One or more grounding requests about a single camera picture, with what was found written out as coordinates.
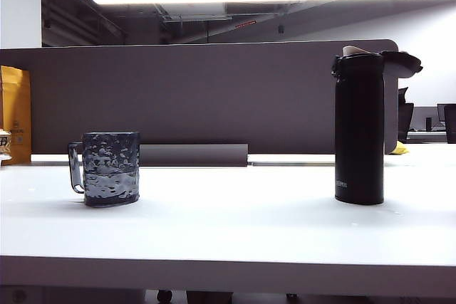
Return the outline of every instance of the chair wheel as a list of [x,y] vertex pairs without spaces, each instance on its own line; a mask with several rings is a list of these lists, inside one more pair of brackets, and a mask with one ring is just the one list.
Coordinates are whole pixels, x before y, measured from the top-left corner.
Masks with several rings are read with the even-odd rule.
[[286,294],[286,299],[287,300],[296,300],[298,299],[298,295],[295,293],[287,293]]
[[169,290],[159,290],[157,293],[157,300],[160,304],[171,303],[172,292]]

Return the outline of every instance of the gray partition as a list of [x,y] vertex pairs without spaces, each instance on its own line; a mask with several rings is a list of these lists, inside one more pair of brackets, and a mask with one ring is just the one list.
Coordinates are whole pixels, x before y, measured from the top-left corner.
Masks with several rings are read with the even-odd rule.
[[[398,49],[389,40],[33,48],[2,50],[0,64],[31,72],[33,153],[66,153],[83,132],[135,130],[148,144],[328,154],[331,65],[349,44]],[[397,140],[397,88],[385,80],[386,152]]]

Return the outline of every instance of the computer monitor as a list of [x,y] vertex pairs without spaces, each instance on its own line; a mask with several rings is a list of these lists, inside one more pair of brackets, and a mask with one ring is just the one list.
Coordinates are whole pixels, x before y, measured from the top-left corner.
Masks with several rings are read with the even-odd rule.
[[439,115],[439,121],[445,125],[445,106],[451,105],[451,103],[438,103],[437,104],[437,113]]

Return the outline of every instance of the dark gray mug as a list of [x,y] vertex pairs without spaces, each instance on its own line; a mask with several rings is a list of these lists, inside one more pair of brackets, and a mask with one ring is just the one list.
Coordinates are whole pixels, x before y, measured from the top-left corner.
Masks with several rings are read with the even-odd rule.
[[[83,151],[83,182],[78,147]],[[84,133],[82,142],[68,144],[71,186],[84,194],[88,206],[118,206],[136,202],[139,195],[139,132]]]

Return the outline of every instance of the brown paper bag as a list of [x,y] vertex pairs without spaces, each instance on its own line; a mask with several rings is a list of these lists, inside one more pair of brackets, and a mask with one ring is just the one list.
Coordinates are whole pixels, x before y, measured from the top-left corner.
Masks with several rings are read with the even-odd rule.
[[30,75],[26,70],[0,67],[0,128],[11,132],[11,159],[2,164],[30,162]]

